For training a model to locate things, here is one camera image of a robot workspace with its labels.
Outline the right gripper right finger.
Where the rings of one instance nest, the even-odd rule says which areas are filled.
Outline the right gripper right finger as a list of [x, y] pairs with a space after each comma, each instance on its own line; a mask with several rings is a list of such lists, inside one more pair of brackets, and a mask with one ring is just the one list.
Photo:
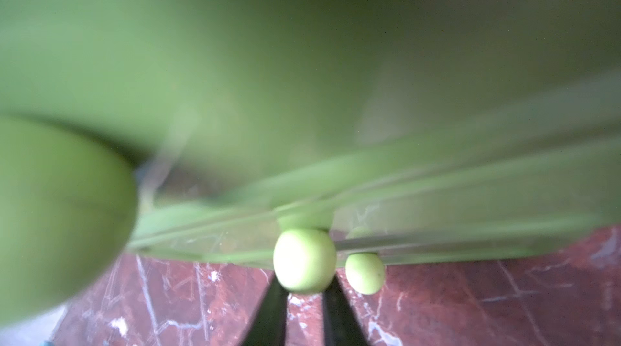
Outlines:
[[323, 292], [322, 310], [325, 346], [369, 346], [337, 276]]

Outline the green drawer cabinet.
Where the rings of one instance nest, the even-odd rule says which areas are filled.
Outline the green drawer cabinet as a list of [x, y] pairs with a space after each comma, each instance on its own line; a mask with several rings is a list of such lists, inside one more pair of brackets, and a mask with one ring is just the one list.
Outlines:
[[124, 250], [412, 262], [620, 221], [620, 0], [1, 0], [1, 323]]

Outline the green bottom drawer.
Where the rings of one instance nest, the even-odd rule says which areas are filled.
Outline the green bottom drawer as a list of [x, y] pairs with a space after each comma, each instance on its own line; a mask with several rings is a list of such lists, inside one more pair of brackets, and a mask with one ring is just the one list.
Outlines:
[[522, 258], [576, 242], [617, 224], [604, 206], [557, 206], [418, 200], [271, 207], [206, 200], [145, 207], [128, 249], [152, 258], [269, 268], [290, 292], [324, 291], [349, 258], [365, 256], [356, 288], [374, 293], [385, 265]]

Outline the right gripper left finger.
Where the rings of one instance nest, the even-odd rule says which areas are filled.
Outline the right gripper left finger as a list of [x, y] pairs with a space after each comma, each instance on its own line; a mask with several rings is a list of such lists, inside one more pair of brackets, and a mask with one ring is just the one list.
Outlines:
[[270, 281], [259, 307], [247, 325], [242, 346], [284, 346], [289, 291], [277, 277]]

